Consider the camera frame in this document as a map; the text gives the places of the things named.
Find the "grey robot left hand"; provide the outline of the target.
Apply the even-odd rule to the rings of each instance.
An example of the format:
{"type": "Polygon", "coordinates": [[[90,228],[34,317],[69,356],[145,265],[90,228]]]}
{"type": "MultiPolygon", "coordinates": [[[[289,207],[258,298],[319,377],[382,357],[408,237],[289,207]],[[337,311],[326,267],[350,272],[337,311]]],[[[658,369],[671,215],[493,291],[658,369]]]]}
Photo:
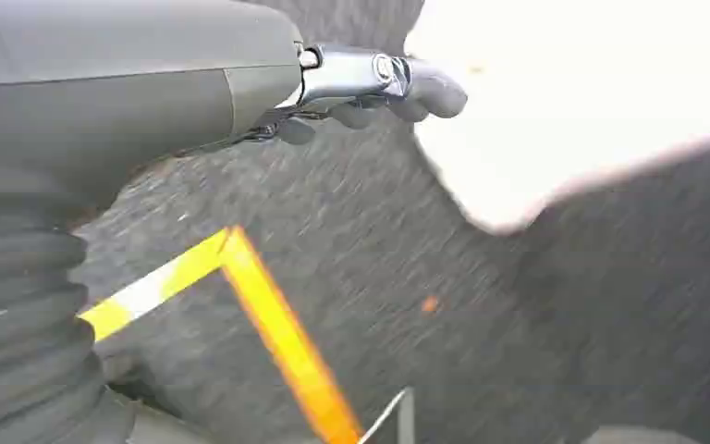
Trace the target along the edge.
{"type": "Polygon", "coordinates": [[[358,127],[380,105],[450,118],[466,93],[407,56],[308,45],[241,1],[0,1],[0,214],[77,221],[176,154],[358,127]]]}

